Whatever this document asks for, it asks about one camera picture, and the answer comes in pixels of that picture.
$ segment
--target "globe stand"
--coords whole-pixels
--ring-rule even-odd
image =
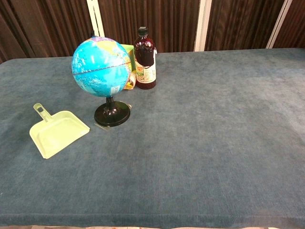
[[[130,108],[127,104],[113,101],[113,97],[107,97],[106,103],[99,106],[95,113],[95,121],[102,126],[117,126],[124,123],[130,116]]]

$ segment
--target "bottle label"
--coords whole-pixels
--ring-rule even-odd
[[[136,77],[140,83],[151,83],[156,80],[156,52],[153,52],[153,65],[143,66],[135,58]]]

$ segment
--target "bottle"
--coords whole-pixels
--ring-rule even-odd
[[[148,37],[148,28],[138,28],[138,38],[134,41],[134,60],[137,87],[151,89],[156,86],[156,48],[153,40]]]

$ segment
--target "light green dustpan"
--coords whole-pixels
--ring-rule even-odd
[[[45,159],[55,155],[90,130],[70,111],[50,115],[41,104],[35,104],[34,109],[43,120],[32,126],[30,136]]]

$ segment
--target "world globe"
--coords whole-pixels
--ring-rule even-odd
[[[106,37],[91,37],[75,50],[71,68],[81,89],[106,97],[106,103],[94,113],[99,125],[116,126],[129,118],[129,106],[113,100],[113,95],[123,90],[132,71],[129,55],[118,42]]]
[[[106,37],[91,37],[84,41],[72,57],[72,74],[76,83],[95,96],[110,97],[120,92],[131,70],[126,50]]]

